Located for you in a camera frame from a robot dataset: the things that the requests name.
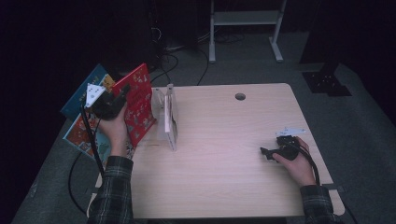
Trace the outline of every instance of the book cover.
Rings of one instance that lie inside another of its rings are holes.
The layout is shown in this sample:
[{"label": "book cover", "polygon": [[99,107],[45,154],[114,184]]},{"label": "book cover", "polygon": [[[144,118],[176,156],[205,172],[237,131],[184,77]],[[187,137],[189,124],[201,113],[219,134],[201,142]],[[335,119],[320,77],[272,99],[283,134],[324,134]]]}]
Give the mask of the book cover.
[{"label": "book cover", "polygon": [[[109,74],[106,74],[98,85],[102,85],[106,88],[107,91],[111,91],[114,84],[114,79]],[[76,105],[78,115],[73,124],[70,126],[67,133],[64,135],[64,141],[70,144],[73,148],[83,152],[92,160],[95,160],[93,156],[91,141],[79,111],[80,104],[81,103],[79,103],[79,105]],[[90,123],[91,131],[96,132],[95,143],[97,146],[99,158],[102,161],[102,164],[106,166],[107,158],[110,155],[111,150],[110,142],[108,141],[108,138],[97,128],[95,115],[90,113],[86,113],[86,115],[88,118],[88,122]],[[133,155],[134,150],[132,148],[132,145],[130,144],[129,146],[127,146],[127,158],[131,159]]]},{"label": "book cover", "polygon": [[145,63],[140,64],[135,70],[114,84],[112,88],[114,95],[120,94],[125,85],[130,85],[130,90],[126,95],[125,123],[132,146],[136,148],[156,120],[151,110],[152,89],[149,82],[149,70]]},{"label": "book cover", "polygon": [[177,150],[177,102],[173,84],[167,86],[164,96],[164,131],[172,150]]},{"label": "book cover", "polygon": [[97,64],[87,78],[81,83],[72,97],[67,101],[64,107],[62,107],[61,113],[70,120],[76,120],[79,114],[81,102],[85,101],[88,83],[99,85],[103,82],[105,75],[107,75],[105,68],[101,64]]}]

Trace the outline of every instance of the red book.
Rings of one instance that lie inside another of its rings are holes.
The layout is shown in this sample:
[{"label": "red book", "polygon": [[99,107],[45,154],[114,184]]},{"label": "red book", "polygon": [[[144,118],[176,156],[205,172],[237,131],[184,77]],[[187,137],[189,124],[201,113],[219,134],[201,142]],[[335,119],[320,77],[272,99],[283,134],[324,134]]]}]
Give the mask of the red book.
[{"label": "red book", "polygon": [[145,63],[140,64],[134,71],[114,84],[112,88],[114,95],[119,95],[120,90],[127,84],[130,85],[130,90],[126,95],[125,123],[131,144],[133,148],[136,148],[156,120],[151,111],[152,88],[149,82],[149,70]]}]

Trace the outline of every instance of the hand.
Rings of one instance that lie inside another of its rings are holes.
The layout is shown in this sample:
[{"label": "hand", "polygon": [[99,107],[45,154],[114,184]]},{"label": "hand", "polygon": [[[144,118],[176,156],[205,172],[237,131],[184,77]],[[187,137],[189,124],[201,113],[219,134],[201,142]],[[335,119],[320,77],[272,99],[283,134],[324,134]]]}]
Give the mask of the hand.
[{"label": "hand", "polygon": [[[309,146],[306,142],[304,142],[301,138],[296,137],[300,146],[306,148],[307,153],[309,154]],[[274,159],[283,164],[286,169],[289,171],[289,174],[294,179],[297,184],[302,186],[307,185],[316,185],[315,178],[312,172],[312,167],[309,164],[309,161],[305,158],[301,152],[298,154],[297,158],[294,161],[289,161],[279,154],[273,154]]]},{"label": "hand", "polygon": [[99,129],[107,136],[111,144],[110,156],[126,157],[126,143],[129,141],[124,120],[126,104],[112,120],[100,120]]}]

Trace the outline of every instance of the plaid sleeve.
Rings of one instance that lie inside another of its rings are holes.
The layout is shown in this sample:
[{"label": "plaid sleeve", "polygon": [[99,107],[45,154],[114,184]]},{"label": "plaid sleeve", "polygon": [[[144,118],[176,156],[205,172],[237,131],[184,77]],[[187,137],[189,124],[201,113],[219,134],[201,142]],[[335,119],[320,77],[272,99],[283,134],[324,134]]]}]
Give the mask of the plaid sleeve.
[{"label": "plaid sleeve", "polygon": [[134,223],[131,173],[134,163],[123,157],[108,157],[106,170],[87,223]]},{"label": "plaid sleeve", "polygon": [[303,197],[305,223],[342,223],[333,213],[329,191],[316,185],[300,188]]}]

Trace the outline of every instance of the table hole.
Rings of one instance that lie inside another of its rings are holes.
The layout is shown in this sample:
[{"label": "table hole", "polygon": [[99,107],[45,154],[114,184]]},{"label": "table hole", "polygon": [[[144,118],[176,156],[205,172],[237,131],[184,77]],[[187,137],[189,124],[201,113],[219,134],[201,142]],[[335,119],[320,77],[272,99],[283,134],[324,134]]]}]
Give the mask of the table hole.
[{"label": "table hole", "polygon": [[235,99],[237,99],[238,101],[243,101],[243,100],[245,100],[247,97],[246,97],[246,95],[244,94],[244,93],[237,93],[236,95],[235,95]]}]

